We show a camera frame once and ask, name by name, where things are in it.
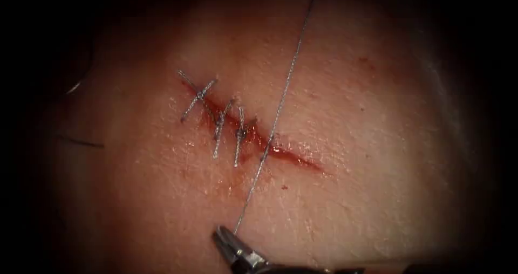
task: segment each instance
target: wound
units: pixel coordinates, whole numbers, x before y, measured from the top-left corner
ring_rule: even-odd
[[[195,97],[198,93],[198,91],[196,91],[192,87],[192,85],[189,85],[184,81],[182,81],[182,85],[189,91],[189,93],[192,96]],[[225,106],[218,105],[210,97],[210,95],[205,95],[203,99],[207,106],[206,109],[210,110],[210,113],[208,114],[220,115],[220,113],[222,113],[225,110]],[[210,131],[210,133],[213,134],[214,129],[216,127],[216,123],[212,122],[208,114],[206,114],[206,119],[204,118],[202,121],[207,122],[206,127]],[[236,132],[240,128],[239,118],[227,113],[224,115],[224,123],[225,126],[223,127],[223,130],[231,130],[232,135],[236,137]],[[241,151],[239,155],[239,162],[241,164],[246,163],[250,160],[254,160],[254,155],[259,155],[261,158],[268,144],[268,136],[263,135],[258,131],[258,124],[256,118],[245,120],[244,128],[246,131],[244,132],[244,140],[242,140],[240,148]],[[270,144],[270,147],[268,148],[268,157],[283,160],[285,162],[293,164],[294,166],[302,167],[313,172],[324,173],[324,170],[322,169],[321,165],[317,164],[315,160],[306,159],[305,157],[290,152],[284,149],[283,147],[286,147],[286,145],[279,143],[278,140],[274,139]]]

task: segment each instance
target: blood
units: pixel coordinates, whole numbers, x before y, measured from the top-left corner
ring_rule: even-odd
[[[193,95],[193,97],[196,96],[196,91],[192,87],[190,87],[187,83],[182,81],[182,85],[189,90],[189,92]],[[210,98],[209,95],[204,97],[204,101],[205,101],[205,103],[207,103],[207,106],[209,107],[209,109],[212,111],[212,113],[216,117],[219,115],[219,112],[222,112],[224,110],[224,106],[217,105]],[[215,125],[214,125],[214,123],[212,123],[208,113],[205,113],[204,115],[206,117],[203,117],[203,122],[206,124],[207,129],[211,133],[213,133]],[[261,154],[263,154],[264,150],[266,149],[267,143],[268,143],[268,138],[264,135],[261,135],[258,132],[256,118],[246,121],[245,125],[247,125],[248,127],[247,127],[247,136],[243,140],[243,143],[242,143],[244,145],[243,150],[245,151],[245,152],[243,152],[242,156],[240,156],[240,161],[242,161],[242,162],[246,162],[246,161],[250,160],[250,158],[251,158],[251,153],[247,152],[247,150],[246,150],[247,145],[252,145],[257,151],[259,151],[259,152],[261,152]],[[235,131],[239,128],[239,119],[227,114],[225,116],[225,126],[226,127],[230,126],[232,128],[232,131],[235,133]],[[275,159],[290,162],[293,165],[296,165],[299,167],[304,167],[309,170],[323,173],[323,169],[318,164],[316,164],[314,160],[307,160],[300,155],[296,155],[293,152],[283,149],[282,147],[286,147],[286,146],[283,146],[281,143],[277,142],[277,144],[278,144],[277,146],[270,145],[270,147],[268,148],[268,157],[273,157]]]

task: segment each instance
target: skin surface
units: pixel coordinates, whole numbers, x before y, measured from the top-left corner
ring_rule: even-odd
[[[234,228],[262,152],[246,143],[234,168],[228,123],[213,159],[201,103],[180,122],[193,93],[177,70],[198,87],[218,79],[207,98],[236,99],[268,136],[309,0],[182,3],[114,16],[81,86],[46,111],[46,126],[104,145],[46,144],[74,272],[228,271],[210,233]],[[473,196],[492,189],[473,136],[483,127],[433,28],[398,19],[413,12],[315,0],[274,143],[318,169],[269,157],[238,231],[273,262],[420,261],[477,245]]]

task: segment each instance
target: metal forceps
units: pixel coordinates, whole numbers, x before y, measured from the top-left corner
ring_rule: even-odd
[[[226,227],[218,226],[212,238],[233,274],[255,273],[269,264]]]

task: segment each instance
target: skin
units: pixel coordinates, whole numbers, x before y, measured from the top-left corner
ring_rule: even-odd
[[[309,0],[181,3],[99,28],[93,69],[45,111],[47,127],[104,145],[44,147],[76,272],[228,271],[210,233],[234,228],[261,152],[250,146],[234,168],[225,124],[213,159],[202,105],[180,122],[193,94],[177,70],[198,87],[218,79],[208,98],[236,99],[267,136]],[[413,12],[315,0],[274,143],[319,170],[269,157],[238,231],[271,261],[427,261],[480,242],[473,196],[492,192],[483,122],[456,85],[463,70],[440,64],[454,56],[429,22],[395,19]]]

